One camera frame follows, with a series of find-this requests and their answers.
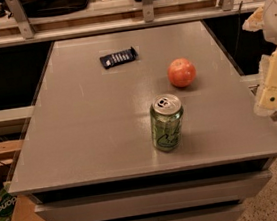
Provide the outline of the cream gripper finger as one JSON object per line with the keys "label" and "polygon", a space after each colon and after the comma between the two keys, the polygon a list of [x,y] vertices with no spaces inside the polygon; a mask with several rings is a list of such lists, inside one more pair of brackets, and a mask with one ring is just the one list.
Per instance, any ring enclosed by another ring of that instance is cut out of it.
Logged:
{"label": "cream gripper finger", "polygon": [[247,20],[244,21],[242,29],[248,32],[257,32],[258,30],[262,30],[263,26],[263,8],[259,7],[248,17]]}

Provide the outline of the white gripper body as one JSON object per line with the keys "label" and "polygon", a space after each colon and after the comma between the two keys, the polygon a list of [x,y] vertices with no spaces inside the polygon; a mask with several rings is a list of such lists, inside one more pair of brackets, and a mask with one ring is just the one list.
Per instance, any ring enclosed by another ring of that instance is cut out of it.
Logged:
{"label": "white gripper body", "polygon": [[253,111],[260,117],[277,111],[277,48],[272,55],[263,55],[259,64],[260,79]]}

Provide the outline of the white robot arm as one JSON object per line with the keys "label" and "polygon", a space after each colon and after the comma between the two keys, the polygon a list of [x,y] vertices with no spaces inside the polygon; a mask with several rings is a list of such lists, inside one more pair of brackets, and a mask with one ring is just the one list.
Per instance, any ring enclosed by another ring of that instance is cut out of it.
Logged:
{"label": "white robot arm", "polygon": [[[262,30],[265,41],[277,46],[277,0],[266,0],[244,22],[243,30]],[[259,116],[270,116],[277,111],[277,47],[271,55],[261,57],[258,70],[259,86],[253,111]]]}

